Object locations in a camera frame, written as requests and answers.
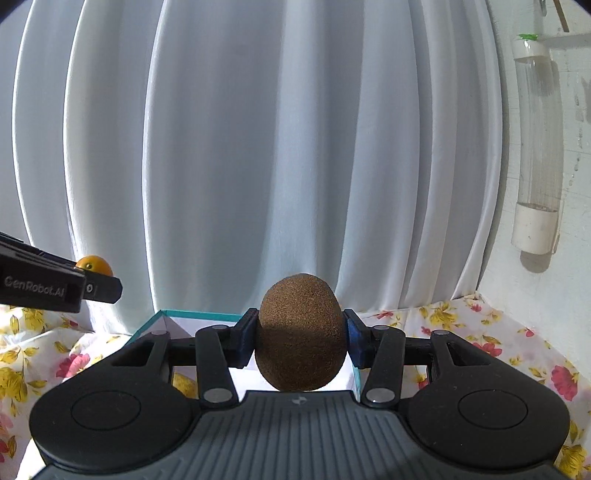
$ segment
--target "floral tablecloth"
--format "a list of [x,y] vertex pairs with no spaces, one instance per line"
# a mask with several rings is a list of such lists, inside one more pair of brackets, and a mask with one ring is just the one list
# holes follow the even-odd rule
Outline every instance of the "floral tablecloth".
[[[359,316],[366,325],[391,325],[407,336],[426,338],[432,329],[450,330],[555,391],[571,417],[570,434],[556,465],[570,478],[591,480],[591,437],[587,435],[591,384],[535,332],[491,308],[478,295]],[[0,480],[28,480],[43,466],[28,430],[35,400],[123,347],[128,339],[85,332],[65,314],[0,306]],[[175,374],[173,384],[187,396],[196,394],[194,382],[181,374]],[[424,369],[405,367],[404,397],[426,385]]]
[[[428,338],[431,330],[444,329],[465,338],[488,354],[503,360],[555,391],[570,412],[570,434],[556,460],[569,478],[591,480],[591,384],[552,345],[479,295],[408,310],[358,314],[368,326],[390,325],[407,336]],[[405,367],[402,396],[411,397],[427,385],[424,368]]]

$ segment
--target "kiwi fruit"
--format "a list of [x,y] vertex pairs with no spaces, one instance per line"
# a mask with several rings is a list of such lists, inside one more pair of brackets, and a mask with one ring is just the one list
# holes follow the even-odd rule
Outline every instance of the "kiwi fruit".
[[339,372],[346,353],[343,313],[325,281],[301,273],[267,291],[259,310],[255,360],[273,387],[323,387]]

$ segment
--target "logo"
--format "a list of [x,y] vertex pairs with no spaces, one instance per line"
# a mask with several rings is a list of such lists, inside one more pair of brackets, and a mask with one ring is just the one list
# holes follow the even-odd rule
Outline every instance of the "logo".
[[297,398],[292,398],[291,399],[291,402],[292,403],[295,403],[296,405],[299,405],[299,406],[303,405],[307,401],[308,401],[308,399],[305,398],[305,397],[302,397],[301,395],[299,397],[297,397]]
[[14,288],[15,290],[32,291],[33,293],[40,293],[51,297],[62,298],[66,293],[66,287],[47,286],[30,280],[17,280],[10,275],[4,278],[4,286]]

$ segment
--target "ribbed gray surface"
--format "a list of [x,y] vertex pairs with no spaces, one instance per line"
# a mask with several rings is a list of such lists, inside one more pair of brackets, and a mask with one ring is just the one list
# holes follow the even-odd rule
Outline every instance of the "ribbed gray surface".
[[[342,393],[251,392],[240,407],[205,414],[185,444],[150,466],[104,480],[468,480],[465,472],[417,447],[397,417]],[[559,480],[549,466],[499,475],[505,480]],[[55,467],[36,480],[82,480]]]

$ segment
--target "white wall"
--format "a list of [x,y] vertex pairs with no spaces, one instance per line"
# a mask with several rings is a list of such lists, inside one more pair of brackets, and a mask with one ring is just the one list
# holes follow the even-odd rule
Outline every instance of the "white wall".
[[[565,34],[553,0],[487,0],[497,36],[504,95],[501,188],[488,262],[479,290],[493,306],[532,328],[591,378],[591,17],[561,0]],[[511,245],[519,183],[519,101],[511,40],[547,38],[560,76],[564,124],[563,217],[554,255],[522,255]]]

